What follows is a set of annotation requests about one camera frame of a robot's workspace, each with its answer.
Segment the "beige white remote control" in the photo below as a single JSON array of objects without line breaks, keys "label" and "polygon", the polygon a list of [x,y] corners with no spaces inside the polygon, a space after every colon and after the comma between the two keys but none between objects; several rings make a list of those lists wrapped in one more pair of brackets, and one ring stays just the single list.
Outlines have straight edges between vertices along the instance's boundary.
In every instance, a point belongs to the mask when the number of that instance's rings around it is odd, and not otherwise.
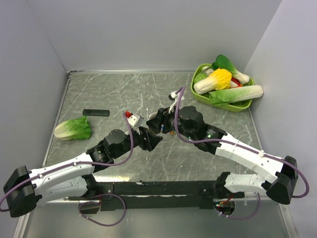
[{"label": "beige white remote control", "polygon": [[157,116],[157,114],[158,114],[157,112],[154,112],[154,113],[150,114],[149,115],[149,119],[155,118]]}]

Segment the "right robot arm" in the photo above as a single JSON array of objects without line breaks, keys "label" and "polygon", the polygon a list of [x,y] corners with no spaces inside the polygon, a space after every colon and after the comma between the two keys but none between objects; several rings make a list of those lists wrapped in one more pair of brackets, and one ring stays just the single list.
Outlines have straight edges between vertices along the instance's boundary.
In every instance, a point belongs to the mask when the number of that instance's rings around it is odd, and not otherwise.
[{"label": "right robot arm", "polygon": [[216,185],[219,196],[225,198],[231,193],[256,192],[266,194],[280,204],[290,204],[298,180],[295,158],[286,156],[271,159],[263,151],[205,123],[203,115],[193,106],[183,107],[177,115],[168,108],[161,108],[151,115],[146,124],[155,134],[169,133],[177,128],[190,141],[198,141],[195,144],[198,149],[231,159],[253,171],[250,175],[223,172]]}]

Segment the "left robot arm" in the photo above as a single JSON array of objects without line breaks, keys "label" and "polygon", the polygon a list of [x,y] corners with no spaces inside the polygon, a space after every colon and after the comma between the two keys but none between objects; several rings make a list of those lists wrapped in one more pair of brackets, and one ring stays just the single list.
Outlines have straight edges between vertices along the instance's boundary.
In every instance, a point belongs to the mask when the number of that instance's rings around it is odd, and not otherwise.
[{"label": "left robot arm", "polygon": [[55,193],[44,194],[53,186],[115,166],[115,159],[125,153],[132,154],[135,147],[150,152],[161,141],[161,136],[152,135],[145,127],[129,133],[115,129],[96,146],[73,159],[41,169],[28,170],[21,166],[13,171],[3,187],[1,202],[7,202],[8,208],[1,211],[9,212],[12,218],[23,216],[44,198],[55,200]]}]

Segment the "black slim remote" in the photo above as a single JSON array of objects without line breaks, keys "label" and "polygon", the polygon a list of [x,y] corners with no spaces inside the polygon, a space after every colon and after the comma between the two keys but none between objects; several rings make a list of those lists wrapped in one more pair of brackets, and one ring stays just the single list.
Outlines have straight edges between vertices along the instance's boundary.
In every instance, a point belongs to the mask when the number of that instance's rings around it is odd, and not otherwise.
[{"label": "black slim remote", "polygon": [[84,109],[82,112],[84,116],[109,117],[109,110]]}]

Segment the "small green cabbage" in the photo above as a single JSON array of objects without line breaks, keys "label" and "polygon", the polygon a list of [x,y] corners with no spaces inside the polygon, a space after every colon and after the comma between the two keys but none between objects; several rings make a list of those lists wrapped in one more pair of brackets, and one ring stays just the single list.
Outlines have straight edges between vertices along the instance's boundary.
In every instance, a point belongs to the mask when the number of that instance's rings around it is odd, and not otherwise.
[{"label": "small green cabbage", "polygon": [[200,82],[201,80],[204,80],[205,78],[207,78],[207,74],[204,72],[201,72],[195,76],[193,80],[193,84],[196,84],[197,82]]}]

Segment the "long green white cabbage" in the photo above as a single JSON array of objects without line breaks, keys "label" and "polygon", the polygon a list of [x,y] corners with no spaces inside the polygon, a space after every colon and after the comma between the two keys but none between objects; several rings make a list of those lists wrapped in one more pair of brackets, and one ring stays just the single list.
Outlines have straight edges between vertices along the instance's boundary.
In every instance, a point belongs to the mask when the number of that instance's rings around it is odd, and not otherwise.
[{"label": "long green white cabbage", "polygon": [[251,85],[213,91],[210,92],[209,99],[212,105],[226,105],[259,98],[263,94],[264,90],[260,85]]}]

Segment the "green romaine lettuce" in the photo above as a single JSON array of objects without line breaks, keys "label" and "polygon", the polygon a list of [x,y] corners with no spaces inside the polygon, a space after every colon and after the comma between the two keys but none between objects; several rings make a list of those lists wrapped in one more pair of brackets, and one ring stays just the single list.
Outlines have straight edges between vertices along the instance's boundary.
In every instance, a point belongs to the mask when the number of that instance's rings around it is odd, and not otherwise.
[{"label": "green romaine lettuce", "polygon": [[64,141],[89,139],[91,133],[86,116],[64,121],[54,129],[54,136]]}]

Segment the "yellow napa cabbage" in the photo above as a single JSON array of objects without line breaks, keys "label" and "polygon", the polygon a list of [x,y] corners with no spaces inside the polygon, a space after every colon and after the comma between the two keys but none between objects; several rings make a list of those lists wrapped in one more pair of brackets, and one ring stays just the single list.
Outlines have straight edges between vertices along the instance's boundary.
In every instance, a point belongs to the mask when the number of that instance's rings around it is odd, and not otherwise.
[{"label": "yellow napa cabbage", "polygon": [[211,91],[218,91],[230,88],[232,74],[226,69],[217,69],[207,78],[194,84],[194,90],[197,94],[202,95]]}]

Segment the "green plastic basket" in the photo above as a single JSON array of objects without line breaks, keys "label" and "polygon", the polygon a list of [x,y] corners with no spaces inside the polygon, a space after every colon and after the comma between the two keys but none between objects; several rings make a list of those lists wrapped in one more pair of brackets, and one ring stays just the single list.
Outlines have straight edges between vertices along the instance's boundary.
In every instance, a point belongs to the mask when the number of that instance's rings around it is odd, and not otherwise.
[{"label": "green plastic basket", "polygon": [[226,111],[230,111],[230,112],[234,112],[234,113],[238,113],[241,112],[243,110],[246,110],[250,107],[251,103],[252,103],[252,99],[249,100],[245,100],[245,101],[241,101],[241,102],[237,102],[237,103],[233,103],[233,104],[226,104],[226,105],[212,105],[211,101],[209,99],[209,97],[204,96],[204,95],[199,95],[195,92],[194,90],[194,79],[196,78],[196,76],[201,73],[203,71],[204,67],[211,67],[211,64],[208,63],[204,63],[201,64],[200,66],[197,67],[193,77],[192,77],[192,81],[191,81],[191,92],[193,95],[193,98],[201,103],[204,103],[206,105],[215,107],[215,108],[219,108],[219,109],[223,109]]}]

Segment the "red pepper toy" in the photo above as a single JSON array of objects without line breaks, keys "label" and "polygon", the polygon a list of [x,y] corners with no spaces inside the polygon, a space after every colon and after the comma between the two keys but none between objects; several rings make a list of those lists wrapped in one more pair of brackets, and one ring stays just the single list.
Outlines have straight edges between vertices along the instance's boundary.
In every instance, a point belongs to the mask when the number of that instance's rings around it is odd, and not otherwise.
[{"label": "red pepper toy", "polygon": [[242,87],[243,85],[234,77],[231,78],[230,88]]}]

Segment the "bok choy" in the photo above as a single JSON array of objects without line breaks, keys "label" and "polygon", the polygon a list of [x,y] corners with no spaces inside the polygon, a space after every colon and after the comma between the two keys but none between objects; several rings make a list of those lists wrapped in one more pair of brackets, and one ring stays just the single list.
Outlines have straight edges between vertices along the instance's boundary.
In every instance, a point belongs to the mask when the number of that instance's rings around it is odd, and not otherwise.
[{"label": "bok choy", "polygon": [[213,70],[218,68],[226,69],[232,74],[232,77],[237,79],[241,84],[248,84],[250,81],[250,76],[241,73],[234,64],[224,55],[218,55],[216,60],[211,64]]}]

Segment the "black base frame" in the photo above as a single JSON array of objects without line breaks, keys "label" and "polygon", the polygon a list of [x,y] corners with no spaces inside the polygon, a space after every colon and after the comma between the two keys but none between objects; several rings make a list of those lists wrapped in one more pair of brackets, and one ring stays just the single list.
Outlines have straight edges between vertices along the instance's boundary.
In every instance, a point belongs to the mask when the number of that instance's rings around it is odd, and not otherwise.
[{"label": "black base frame", "polygon": [[70,200],[99,200],[101,211],[122,209],[188,208],[213,209],[215,200],[244,198],[243,192],[232,193],[214,180],[97,182],[85,195],[73,195]]}]

